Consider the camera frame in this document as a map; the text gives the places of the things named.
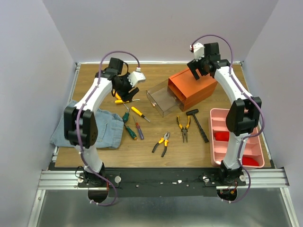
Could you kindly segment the orange drawer cabinet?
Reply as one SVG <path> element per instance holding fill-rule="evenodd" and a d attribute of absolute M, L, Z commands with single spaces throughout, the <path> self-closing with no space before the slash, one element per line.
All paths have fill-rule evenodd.
<path fill-rule="evenodd" d="M 195 80 L 189 69 L 180 71 L 168 79 L 168 86 L 173 93 L 187 106 L 187 110 L 210 97 L 218 82 L 209 75 Z"/>

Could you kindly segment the red blue screwdriver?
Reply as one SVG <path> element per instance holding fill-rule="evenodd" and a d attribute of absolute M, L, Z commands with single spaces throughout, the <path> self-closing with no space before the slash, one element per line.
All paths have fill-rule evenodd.
<path fill-rule="evenodd" d="M 133 116 L 133 118 L 134 118 L 134 121 L 135 121 L 135 126 L 137 128 L 137 131 L 139 133 L 139 137 L 140 137 L 141 140 L 144 140 L 144 135 L 143 135 L 143 132 L 141 130 L 141 127 L 140 127 L 139 123 L 137 122 L 135 116 Z"/>

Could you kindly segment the orange combination pliers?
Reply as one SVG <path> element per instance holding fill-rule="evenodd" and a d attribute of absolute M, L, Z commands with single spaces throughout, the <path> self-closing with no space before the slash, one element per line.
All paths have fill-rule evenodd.
<path fill-rule="evenodd" d="M 164 144 L 164 150 L 162 152 L 162 155 L 161 157 L 164 157 L 166 152 L 167 152 L 167 147 L 168 147 L 168 142 L 169 142 L 169 137 L 170 137 L 170 132 L 166 132 L 163 137 L 161 137 L 161 139 L 155 144 L 155 146 L 153 147 L 152 149 L 152 153 L 154 153 L 157 149 L 157 147 L 160 145 L 160 144 Z"/>

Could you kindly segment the clear top drawer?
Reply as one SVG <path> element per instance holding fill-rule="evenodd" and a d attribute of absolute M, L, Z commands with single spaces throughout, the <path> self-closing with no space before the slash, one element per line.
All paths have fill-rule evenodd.
<path fill-rule="evenodd" d="M 146 96 L 161 117 L 165 117 L 181 107 L 181 100 L 168 86 L 168 79 L 146 91 Z"/>

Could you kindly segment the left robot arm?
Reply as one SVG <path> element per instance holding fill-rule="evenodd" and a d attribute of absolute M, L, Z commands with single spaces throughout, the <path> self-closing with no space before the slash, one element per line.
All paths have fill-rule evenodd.
<path fill-rule="evenodd" d="M 108 94 L 118 94 L 124 102 L 131 102 L 139 91 L 136 85 L 145 81 L 140 65 L 133 72 L 122 74 L 127 65 L 121 59 L 111 58 L 106 68 L 99 68 L 84 97 L 75 106 L 66 107 L 63 113 L 64 137 L 78 149 L 83 169 L 95 187 L 109 181 L 105 178 L 104 163 L 95 146 L 98 137 L 96 112 Z"/>

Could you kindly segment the green orange screwdriver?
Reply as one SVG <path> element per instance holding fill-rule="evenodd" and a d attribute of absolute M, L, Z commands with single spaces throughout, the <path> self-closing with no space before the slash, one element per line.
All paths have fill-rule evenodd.
<path fill-rule="evenodd" d="M 127 130 L 128 134 L 130 135 L 130 137 L 133 139 L 133 140 L 136 140 L 137 139 L 137 136 L 135 134 L 135 132 L 133 130 L 131 130 L 131 128 L 129 126 L 125 126 L 125 129 Z"/>

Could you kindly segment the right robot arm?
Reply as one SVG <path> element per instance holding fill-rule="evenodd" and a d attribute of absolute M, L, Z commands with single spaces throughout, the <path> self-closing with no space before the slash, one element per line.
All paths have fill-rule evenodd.
<path fill-rule="evenodd" d="M 242 175 L 244 149 L 258 125 L 262 101 L 259 97 L 253 97 L 240 83 L 230 62 L 221 59 L 218 43 L 194 43 L 190 51 L 194 59 L 187 66 L 195 80 L 210 75 L 222 86 L 231 102 L 225 120 L 230 132 L 229 142 L 218 173 L 218 181 L 229 185 Z"/>

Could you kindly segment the yellow long nose pliers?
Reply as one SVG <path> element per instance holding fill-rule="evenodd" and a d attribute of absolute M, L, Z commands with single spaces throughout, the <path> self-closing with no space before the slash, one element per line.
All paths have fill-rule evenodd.
<path fill-rule="evenodd" d="M 182 132 L 183 143 L 188 142 L 187 132 L 188 132 L 188 128 L 190 127 L 190 123 L 191 123 L 190 116 L 189 115 L 187 116 L 187 124 L 185 126 L 183 126 L 181 124 L 179 115 L 177 115 L 177 117 L 176 117 L 176 122 L 177 122 L 178 127 L 180 128 L 180 130 Z"/>

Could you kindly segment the yellow screwdriver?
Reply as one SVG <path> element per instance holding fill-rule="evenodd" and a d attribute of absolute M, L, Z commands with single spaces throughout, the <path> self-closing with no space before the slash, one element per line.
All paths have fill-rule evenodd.
<path fill-rule="evenodd" d="M 131 102 L 135 102 L 135 101 L 139 101 L 139 99 L 133 99 L 131 101 L 123 101 L 122 99 L 120 99 L 120 100 L 116 100 L 115 104 L 127 104 L 127 103 L 131 103 Z"/>
<path fill-rule="evenodd" d="M 140 112 L 137 108 L 135 108 L 134 106 L 131 107 L 131 110 L 136 113 L 137 115 L 139 115 L 140 117 L 144 118 L 145 120 L 147 120 L 148 122 L 150 122 L 149 119 L 146 118 L 146 116 Z"/>

